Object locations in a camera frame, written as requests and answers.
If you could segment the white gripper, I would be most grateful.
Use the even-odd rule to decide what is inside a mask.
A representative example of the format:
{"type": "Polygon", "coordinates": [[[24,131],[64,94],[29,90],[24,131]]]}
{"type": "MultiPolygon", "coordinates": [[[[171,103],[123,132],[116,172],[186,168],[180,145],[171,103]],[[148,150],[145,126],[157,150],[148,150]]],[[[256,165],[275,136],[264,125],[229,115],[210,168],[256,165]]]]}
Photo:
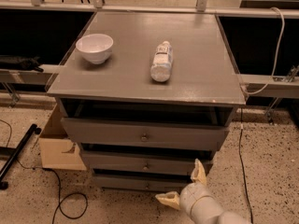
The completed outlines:
{"type": "Polygon", "coordinates": [[[192,170],[191,180],[179,194],[176,191],[156,194],[155,198],[163,205],[176,210],[180,208],[189,217],[215,217],[217,202],[206,185],[206,171],[203,164],[196,159],[192,170]]]}

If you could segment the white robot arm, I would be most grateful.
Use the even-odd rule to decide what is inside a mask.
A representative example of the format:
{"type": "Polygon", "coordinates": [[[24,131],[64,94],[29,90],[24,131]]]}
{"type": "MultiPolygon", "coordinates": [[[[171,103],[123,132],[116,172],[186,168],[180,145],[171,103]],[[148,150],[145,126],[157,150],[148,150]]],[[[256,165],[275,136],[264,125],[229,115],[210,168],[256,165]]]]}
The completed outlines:
{"type": "Polygon", "coordinates": [[[191,181],[181,193],[170,191],[156,194],[155,198],[161,204],[183,211],[194,224],[251,224],[220,205],[207,187],[205,168],[198,159],[194,161],[191,181]]]}

